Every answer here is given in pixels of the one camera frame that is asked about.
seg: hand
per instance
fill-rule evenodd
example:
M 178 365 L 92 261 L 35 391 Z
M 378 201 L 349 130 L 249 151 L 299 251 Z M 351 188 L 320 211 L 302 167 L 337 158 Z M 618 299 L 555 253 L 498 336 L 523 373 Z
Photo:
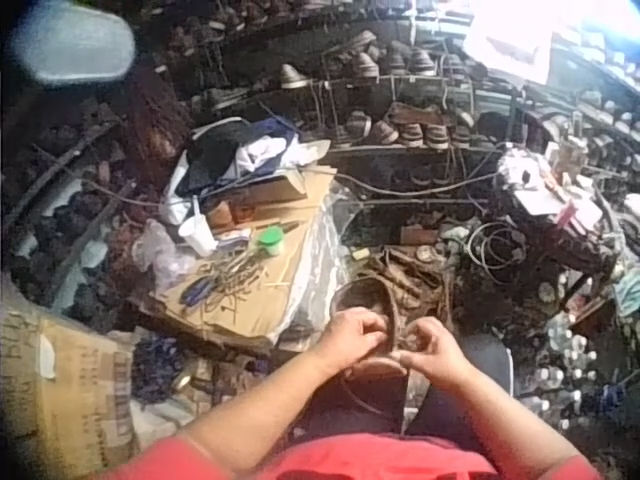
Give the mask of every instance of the hand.
M 387 339 L 386 322 L 377 313 L 357 307 L 338 312 L 310 350 L 333 376 L 351 367 Z
M 407 333 L 418 340 L 417 352 L 395 350 L 392 358 L 412 368 L 443 390 L 460 388 L 472 377 L 475 367 L 460 350 L 458 342 L 442 323 L 433 317 L 414 321 Z

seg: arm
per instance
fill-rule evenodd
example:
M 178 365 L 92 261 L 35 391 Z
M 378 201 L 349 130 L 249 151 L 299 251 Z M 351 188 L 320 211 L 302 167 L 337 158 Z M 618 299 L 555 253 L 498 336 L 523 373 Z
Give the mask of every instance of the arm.
M 411 327 L 426 345 L 397 351 L 396 359 L 455 395 L 480 441 L 506 478 L 537 479 L 580 452 L 466 359 L 455 338 L 435 318 Z
M 229 472 L 250 471 L 267 456 L 319 386 L 385 340 L 384 328 L 384 321 L 368 310 L 340 312 L 315 347 L 260 385 L 198 418 L 182 435 Z

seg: red shirt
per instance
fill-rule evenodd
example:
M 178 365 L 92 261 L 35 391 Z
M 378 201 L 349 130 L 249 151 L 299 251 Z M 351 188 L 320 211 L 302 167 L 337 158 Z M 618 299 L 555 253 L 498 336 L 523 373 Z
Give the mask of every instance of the red shirt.
M 178 437 L 156 443 L 103 480 L 217 480 L 222 470 Z M 327 437 L 286 450 L 256 479 L 277 480 L 490 480 L 499 479 L 482 455 L 437 439 L 398 439 L 352 434 Z M 577 456 L 544 476 L 545 480 L 600 480 L 598 472 Z

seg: plastic bag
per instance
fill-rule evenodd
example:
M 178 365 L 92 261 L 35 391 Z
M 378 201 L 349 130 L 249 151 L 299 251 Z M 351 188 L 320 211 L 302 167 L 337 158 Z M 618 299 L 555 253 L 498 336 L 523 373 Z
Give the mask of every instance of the plastic bag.
M 131 256 L 141 272 L 153 265 L 157 292 L 175 286 L 196 263 L 195 257 L 178 251 L 164 225 L 153 219 L 147 220 L 142 236 L 132 247 Z

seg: white cup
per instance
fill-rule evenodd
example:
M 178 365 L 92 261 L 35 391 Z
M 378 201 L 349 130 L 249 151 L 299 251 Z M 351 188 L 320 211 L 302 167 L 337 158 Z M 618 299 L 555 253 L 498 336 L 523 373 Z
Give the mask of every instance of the white cup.
M 202 214 L 187 218 L 180 225 L 178 235 L 184 238 L 201 257 L 208 257 L 218 246 L 207 224 L 207 219 Z

